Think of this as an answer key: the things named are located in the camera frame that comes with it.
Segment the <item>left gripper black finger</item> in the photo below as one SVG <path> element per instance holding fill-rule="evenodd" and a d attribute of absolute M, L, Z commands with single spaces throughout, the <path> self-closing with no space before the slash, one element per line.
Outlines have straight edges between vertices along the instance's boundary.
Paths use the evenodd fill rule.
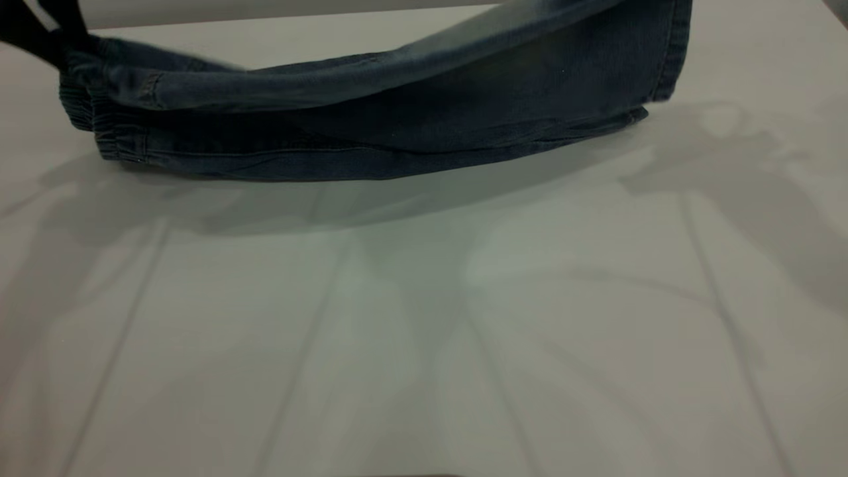
<path fill-rule="evenodd" d="M 90 36 L 83 19 L 79 1 L 37 1 L 38 5 L 56 22 L 58 33 L 46 33 L 36 50 L 55 52 L 79 50 L 90 52 Z"/>
<path fill-rule="evenodd" d="M 66 67 L 60 45 L 34 13 L 1 13 L 1 39 L 51 66 Z"/>

